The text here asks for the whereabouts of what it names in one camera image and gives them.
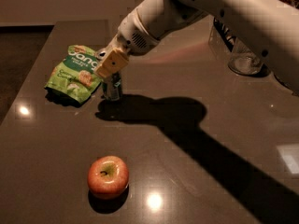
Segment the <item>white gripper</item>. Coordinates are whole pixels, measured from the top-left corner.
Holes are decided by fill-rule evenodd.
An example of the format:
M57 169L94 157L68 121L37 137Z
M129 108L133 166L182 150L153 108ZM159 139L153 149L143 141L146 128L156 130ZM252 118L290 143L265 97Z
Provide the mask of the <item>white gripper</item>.
M159 41L146 30L135 9L122 20L108 45L95 52L98 63L94 73L101 78L110 77L129 63L127 55L144 55L158 44Z

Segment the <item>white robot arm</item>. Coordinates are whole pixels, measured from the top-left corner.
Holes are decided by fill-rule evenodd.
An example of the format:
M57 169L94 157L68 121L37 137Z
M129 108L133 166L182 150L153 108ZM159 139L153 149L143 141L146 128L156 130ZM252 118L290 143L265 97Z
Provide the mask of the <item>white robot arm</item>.
M94 73L107 78L168 34L206 15L228 26L293 92L299 92L299 13L279 0L144 0L122 20Z

